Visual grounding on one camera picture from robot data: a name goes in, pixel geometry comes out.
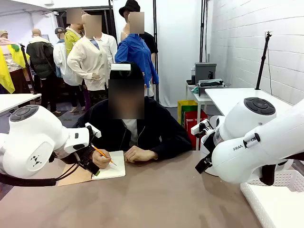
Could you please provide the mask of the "grey open tray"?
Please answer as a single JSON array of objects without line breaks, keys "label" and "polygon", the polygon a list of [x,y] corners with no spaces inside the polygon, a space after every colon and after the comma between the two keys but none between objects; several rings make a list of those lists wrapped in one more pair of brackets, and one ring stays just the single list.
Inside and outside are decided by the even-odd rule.
[{"label": "grey open tray", "polygon": [[210,88],[224,88],[225,84],[222,79],[199,80],[197,83],[199,97],[205,96],[205,90]]}]

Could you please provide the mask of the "yellow pencil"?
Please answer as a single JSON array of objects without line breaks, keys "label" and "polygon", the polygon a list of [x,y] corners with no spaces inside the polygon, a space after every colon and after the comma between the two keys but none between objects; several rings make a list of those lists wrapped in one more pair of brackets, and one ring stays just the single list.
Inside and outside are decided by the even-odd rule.
[{"label": "yellow pencil", "polygon": [[96,151],[100,152],[100,153],[105,157],[105,154],[104,154],[103,152],[101,152],[100,149],[98,149],[97,147],[95,147],[92,143],[91,143],[91,145],[92,145],[92,147],[93,147]]}]

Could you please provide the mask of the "mannequin in blue shirt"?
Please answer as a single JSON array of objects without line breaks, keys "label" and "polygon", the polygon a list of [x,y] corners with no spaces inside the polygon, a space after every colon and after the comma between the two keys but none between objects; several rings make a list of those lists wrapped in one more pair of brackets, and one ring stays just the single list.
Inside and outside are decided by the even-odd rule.
[{"label": "mannequin in blue shirt", "polygon": [[152,62],[152,54],[144,40],[144,12],[130,12],[128,15],[129,34],[119,45],[115,62],[133,62],[141,69],[146,85],[145,96],[154,97],[153,85],[159,83],[159,77]]}]

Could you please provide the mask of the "person's left forearm black sleeve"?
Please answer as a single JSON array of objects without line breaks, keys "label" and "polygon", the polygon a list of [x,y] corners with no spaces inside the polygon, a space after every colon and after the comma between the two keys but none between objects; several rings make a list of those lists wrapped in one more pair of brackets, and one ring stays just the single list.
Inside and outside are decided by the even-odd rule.
[{"label": "person's left forearm black sleeve", "polygon": [[185,131],[169,134],[151,134],[139,141],[142,149],[155,152],[158,160],[171,159],[192,150],[192,143]]}]

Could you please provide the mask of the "mannequin in yellow jacket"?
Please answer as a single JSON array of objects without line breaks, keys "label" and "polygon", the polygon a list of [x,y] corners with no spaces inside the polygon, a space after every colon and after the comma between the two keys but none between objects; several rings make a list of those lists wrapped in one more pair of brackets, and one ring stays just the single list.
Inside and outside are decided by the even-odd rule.
[{"label": "mannequin in yellow jacket", "polygon": [[66,55],[71,52],[74,44],[83,35],[83,23],[82,23],[83,11],[81,8],[71,8],[66,11],[66,22],[69,26],[66,28],[64,35]]}]

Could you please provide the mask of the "spiral notebook with brown cover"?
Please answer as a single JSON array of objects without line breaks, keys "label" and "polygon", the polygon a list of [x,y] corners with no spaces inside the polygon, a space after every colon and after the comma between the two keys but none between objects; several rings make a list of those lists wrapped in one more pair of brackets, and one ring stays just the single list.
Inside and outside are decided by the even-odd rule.
[{"label": "spiral notebook with brown cover", "polygon": [[111,179],[125,176],[125,160],[124,152],[116,151],[109,152],[114,164],[111,162],[105,169],[100,169],[97,176],[93,175],[90,171],[83,169],[81,166],[75,172],[66,178],[57,182],[57,186],[65,186],[77,184],[88,181]]}]

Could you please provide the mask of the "person's right hand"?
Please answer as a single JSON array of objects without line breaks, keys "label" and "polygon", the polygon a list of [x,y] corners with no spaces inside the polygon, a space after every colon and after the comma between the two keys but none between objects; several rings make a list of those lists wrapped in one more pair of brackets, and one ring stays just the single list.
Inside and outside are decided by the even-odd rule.
[{"label": "person's right hand", "polygon": [[93,151],[92,153],[92,161],[93,163],[100,169],[105,169],[110,161],[111,161],[111,156],[108,151],[106,150],[100,150],[105,154],[105,157],[98,151]]}]

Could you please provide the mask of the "person's left hand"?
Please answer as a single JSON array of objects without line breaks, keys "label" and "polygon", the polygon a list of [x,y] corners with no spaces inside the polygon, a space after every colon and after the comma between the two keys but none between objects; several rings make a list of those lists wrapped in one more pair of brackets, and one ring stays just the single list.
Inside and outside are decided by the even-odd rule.
[{"label": "person's left hand", "polygon": [[135,163],[136,161],[147,162],[149,160],[158,159],[158,155],[151,150],[144,150],[134,145],[124,154],[124,159],[126,162],[131,163]]}]

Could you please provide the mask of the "large white desk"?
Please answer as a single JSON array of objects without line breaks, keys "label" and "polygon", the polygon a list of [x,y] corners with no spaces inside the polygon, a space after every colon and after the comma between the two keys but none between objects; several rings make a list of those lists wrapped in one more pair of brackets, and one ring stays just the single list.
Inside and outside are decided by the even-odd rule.
[{"label": "large white desk", "polygon": [[275,107],[277,115],[283,114],[293,106],[275,96],[271,96],[262,90],[256,90],[254,88],[213,88],[206,89],[206,94],[224,116],[226,116],[239,101],[248,97],[259,97],[269,101]]}]

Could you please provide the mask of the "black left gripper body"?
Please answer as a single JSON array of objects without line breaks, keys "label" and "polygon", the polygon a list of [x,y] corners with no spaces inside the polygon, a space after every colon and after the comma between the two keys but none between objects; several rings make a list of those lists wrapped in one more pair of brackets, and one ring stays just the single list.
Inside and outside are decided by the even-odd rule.
[{"label": "black left gripper body", "polygon": [[80,163],[82,165],[89,165],[93,159],[92,155],[95,149],[92,147],[91,144],[89,144],[87,147],[84,147],[79,150],[79,158],[80,158]]}]

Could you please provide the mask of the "mannequin in dark puffer jacket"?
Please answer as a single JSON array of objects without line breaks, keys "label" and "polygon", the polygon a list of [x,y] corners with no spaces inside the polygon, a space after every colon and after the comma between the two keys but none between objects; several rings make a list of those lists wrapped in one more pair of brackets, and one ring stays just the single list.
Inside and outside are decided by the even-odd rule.
[{"label": "mannequin in dark puffer jacket", "polygon": [[53,45],[42,37],[41,31],[32,29],[32,39],[27,45],[26,53],[30,56],[30,65],[42,83],[41,105],[50,105],[52,113],[59,113],[56,106],[57,75],[53,58]]}]

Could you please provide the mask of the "mannequin in cream cardigan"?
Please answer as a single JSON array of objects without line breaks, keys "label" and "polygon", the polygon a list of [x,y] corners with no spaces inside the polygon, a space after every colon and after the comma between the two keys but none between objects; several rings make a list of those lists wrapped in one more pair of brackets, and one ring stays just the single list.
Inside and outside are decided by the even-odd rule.
[{"label": "mannequin in cream cardigan", "polygon": [[116,39],[102,32],[100,15],[82,16],[85,35],[73,46],[67,64],[83,79],[91,106],[108,98],[111,64],[117,52]]}]

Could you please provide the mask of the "black bucket hat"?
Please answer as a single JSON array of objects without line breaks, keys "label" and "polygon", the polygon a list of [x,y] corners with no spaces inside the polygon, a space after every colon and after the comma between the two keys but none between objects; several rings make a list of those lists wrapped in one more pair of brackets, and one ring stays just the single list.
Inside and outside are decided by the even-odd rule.
[{"label": "black bucket hat", "polygon": [[125,6],[119,9],[119,14],[124,17],[124,12],[140,12],[141,7],[136,0],[127,0]]}]

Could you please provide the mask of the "mannequin in cap and white shirt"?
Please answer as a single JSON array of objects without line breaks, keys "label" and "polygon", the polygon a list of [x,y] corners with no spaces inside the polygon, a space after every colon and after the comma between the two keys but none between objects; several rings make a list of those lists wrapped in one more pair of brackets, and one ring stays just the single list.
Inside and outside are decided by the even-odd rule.
[{"label": "mannequin in cap and white shirt", "polygon": [[55,29],[55,34],[57,35],[59,41],[54,45],[53,58],[56,65],[56,75],[57,77],[62,78],[66,84],[69,100],[72,104],[72,109],[70,112],[73,113],[77,109],[76,89],[78,88],[78,84],[74,79],[72,71],[67,65],[67,54],[64,40],[65,32],[65,29],[62,27]]}]

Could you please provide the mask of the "black baseball cap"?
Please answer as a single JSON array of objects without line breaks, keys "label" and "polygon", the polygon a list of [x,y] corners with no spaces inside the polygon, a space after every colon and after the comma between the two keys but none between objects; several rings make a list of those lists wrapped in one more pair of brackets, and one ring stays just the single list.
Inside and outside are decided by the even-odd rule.
[{"label": "black baseball cap", "polygon": [[131,71],[110,71],[110,79],[143,79],[143,72],[136,63],[120,62],[124,64],[131,64]]}]

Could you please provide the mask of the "yellow and green bag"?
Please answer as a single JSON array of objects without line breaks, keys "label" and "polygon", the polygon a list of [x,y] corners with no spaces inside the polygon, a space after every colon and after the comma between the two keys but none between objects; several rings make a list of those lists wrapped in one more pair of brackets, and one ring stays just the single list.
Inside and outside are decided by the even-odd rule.
[{"label": "yellow and green bag", "polygon": [[194,117],[197,118],[198,104],[194,100],[181,100],[178,101],[178,123],[184,127],[185,113],[194,112]]}]

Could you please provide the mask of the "red bag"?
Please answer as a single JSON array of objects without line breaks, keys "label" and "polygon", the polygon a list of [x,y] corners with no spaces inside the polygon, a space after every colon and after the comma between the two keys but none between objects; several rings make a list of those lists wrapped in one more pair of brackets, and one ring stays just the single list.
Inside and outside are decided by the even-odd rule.
[{"label": "red bag", "polygon": [[191,134],[191,128],[197,124],[197,111],[188,111],[184,114],[184,128],[191,140],[192,148],[196,149],[196,136]]}]

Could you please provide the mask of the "white perforated plastic basket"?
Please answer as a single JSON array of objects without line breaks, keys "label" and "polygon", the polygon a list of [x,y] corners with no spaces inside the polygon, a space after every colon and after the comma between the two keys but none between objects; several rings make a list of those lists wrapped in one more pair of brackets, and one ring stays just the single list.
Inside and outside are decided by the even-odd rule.
[{"label": "white perforated plastic basket", "polygon": [[[248,203],[250,204],[252,210],[254,211],[254,209],[253,209],[253,198],[254,197],[253,197],[252,190],[250,189],[250,185],[258,185],[258,186],[266,186],[266,185],[261,183],[259,180],[253,180],[248,183],[240,184],[240,189],[241,189],[242,193],[244,194],[244,196],[247,199]],[[295,170],[282,171],[276,175],[273,186],[288,187],[290,189],[291,188],[299,189],[300,187],[304,188],[304,176]]]}]

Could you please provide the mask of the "black double light stand pole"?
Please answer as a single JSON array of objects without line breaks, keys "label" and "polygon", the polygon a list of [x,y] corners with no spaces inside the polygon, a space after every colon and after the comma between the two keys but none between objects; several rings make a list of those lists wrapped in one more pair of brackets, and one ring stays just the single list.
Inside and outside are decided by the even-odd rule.
[{"label": "black double light stand pole", "polygon": [[207,24],[209,0],[201,0],[199,62],[207,62]]}]

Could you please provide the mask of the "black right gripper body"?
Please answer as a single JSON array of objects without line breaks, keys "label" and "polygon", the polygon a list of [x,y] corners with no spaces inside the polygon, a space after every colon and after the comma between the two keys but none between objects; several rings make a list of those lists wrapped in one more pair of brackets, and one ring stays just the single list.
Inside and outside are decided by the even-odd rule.
[{"label": "black right gripper body", "polygon": [[214,140],[214,136],[216,133],[211,133],[209,135],[204,135],[201,139],[201,152],[202,152],[202,160],[211,160],[212,153],[218,144],[216,140]]}]

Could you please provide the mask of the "mannequin in black t-shirt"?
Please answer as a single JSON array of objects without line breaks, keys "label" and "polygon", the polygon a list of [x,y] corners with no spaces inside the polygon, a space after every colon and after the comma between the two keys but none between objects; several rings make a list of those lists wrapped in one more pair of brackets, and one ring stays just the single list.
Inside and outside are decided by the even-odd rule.
[{"label": "mannequin in black t-shirt", "polygon": [[151,34],[149,34],[148,32],[144,32],[144,34],[140,34],[139,36],[146,43],[151,54],[158,53],[157,45],[155,43],[154,37]]}]

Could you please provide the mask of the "person's torso in black jacket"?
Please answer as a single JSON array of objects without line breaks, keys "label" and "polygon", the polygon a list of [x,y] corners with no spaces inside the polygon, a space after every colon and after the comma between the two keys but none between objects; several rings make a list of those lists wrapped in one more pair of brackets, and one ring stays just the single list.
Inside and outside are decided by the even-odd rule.
[{"label": "person's torso in black jacket", "polygon": [[[130,149],[131,131],[122,120],[112,118],[108,100],[103,100],[91,107],[77,120],[74,127],[84,127],[86,123],[90,123],[101,131],[102,136],[93,139],[93,145],[98,149],[105,149],[108,152]],[[135,146],[139,148],[141,148],[139,141],[145,136],[176,131],[186,132],[166,108],[148,97],[144,99],[144,118],[136,121],[136,127]]]}]

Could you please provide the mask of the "grey square box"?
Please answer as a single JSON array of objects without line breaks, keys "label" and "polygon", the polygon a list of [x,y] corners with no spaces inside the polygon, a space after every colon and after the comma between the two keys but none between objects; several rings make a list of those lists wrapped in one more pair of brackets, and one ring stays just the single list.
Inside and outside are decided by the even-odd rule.
[{"label": "grey square box", "polygon": [[200,80],[215,78],[216,63],[195,63],[195,84]]}]

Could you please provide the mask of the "small white side table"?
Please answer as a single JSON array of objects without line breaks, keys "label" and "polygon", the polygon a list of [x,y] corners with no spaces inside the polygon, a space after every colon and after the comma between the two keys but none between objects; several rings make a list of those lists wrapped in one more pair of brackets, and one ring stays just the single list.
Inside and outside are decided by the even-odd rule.
[{"label": "small white side table", "polygon": [[213,105],[212,100],[209,98],[209,96],[207,94],[203,95],[203,97],[200,97],[198,94],[195,94],[192,92],[192,89],[194,88],[193,85],[188,85],[188,83],[186,82],[186,100],[190,100],[193,99],[197,105],[198,105],[198,109],[197,109],[197,124],[199,124],[200,122],[200,113],[201,113],[201,106],[203,106],[203,111],[204,113],[207,113],[207,107],[208,105]]}]

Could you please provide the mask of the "white desk with leg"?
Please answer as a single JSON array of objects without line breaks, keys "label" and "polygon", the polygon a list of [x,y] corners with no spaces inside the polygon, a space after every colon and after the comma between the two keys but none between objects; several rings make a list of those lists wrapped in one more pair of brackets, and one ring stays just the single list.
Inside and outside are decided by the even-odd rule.
[{"label": "white desk with leg", "polygon": [[41,94],[0,94],[0,114],[41,97]]}]

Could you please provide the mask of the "white paper stack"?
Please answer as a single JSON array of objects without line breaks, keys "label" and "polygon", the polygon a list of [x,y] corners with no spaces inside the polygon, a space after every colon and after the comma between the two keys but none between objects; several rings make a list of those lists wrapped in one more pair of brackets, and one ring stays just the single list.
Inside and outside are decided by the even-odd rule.
[{"label": "white paper stack", "polygon": [[304,188],[250,185],[263,228],[304,228]]}]

